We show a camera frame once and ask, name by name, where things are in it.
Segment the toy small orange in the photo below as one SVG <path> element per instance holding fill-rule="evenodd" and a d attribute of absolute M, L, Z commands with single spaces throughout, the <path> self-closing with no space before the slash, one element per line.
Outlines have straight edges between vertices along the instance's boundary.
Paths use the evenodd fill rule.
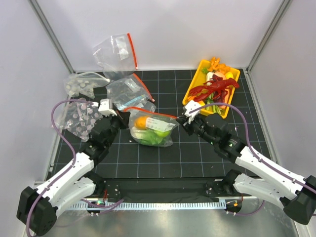
<path fill-rule="evenodd" d="M 134 121 L 134 126 L 140 130 L 146 129 L 146 121 L 148 118 L 149 117 L 147 117 L 147 116 L 142 116 L 142 117 L 136 118 Z"/>

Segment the toy green apple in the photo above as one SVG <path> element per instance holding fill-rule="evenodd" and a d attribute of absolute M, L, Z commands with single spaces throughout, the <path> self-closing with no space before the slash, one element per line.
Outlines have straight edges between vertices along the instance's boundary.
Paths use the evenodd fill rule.
<path fill-rule="evenodd" d="M 161 131 L 156 131 L 156 134 L 158 137 L 161 137 L 161 138 L 165 138 L 167 136 L 169 136 L 171 133 L 171 131 L 164 131 L 164 132 L 161 132 Z"/>

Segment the toy green lettuce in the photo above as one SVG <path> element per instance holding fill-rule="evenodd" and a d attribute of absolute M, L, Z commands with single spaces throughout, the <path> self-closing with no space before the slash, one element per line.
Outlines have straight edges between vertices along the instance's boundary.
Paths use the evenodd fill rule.
<path fill-rule="evenodd" d="M 156 131 L 157 130 L 152 129 L 140 130 L 136 127 L 132 127 L 130 134 L 136 142 L 145 146 L 169 147 L 173 144 L 170 135 L 165 138 L 161 138 L 157 136 Z"/>

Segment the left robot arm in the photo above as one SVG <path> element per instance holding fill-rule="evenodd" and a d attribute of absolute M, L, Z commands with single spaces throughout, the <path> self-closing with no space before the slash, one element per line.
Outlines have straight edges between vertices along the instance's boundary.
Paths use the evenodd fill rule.
<path fill-rule="evenodd" d="M 26 225 L 28 236 L 48 233 L 58 217 L 80 199 L 103 195 L 104 180 L 93 169 L 108 155 L 120 130 L 128 128 L 129 117 L 130 112 L 119 112 L 99 120 L 68 164 L 36 188 L 28 186 L 21 192 L 17 219 Z"/>

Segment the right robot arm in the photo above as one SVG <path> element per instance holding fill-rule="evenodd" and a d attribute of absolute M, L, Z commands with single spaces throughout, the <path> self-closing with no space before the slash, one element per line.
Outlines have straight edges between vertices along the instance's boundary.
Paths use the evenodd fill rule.
<path fill-rule="evenodd" d="M 268 159 L 237 137 L 218 115 L 194 118 L 182 115 L 177 122 L 188 135 L 197 135 L 213 145 L 215 153 L 258 175 L 260 180 L 230 171 L 222 189 L 229 196 L 237 192 L 256 196 L 281 208 L 293 221 L 306 225 L 316 214 L 316 178 L 305 178 Z"/>

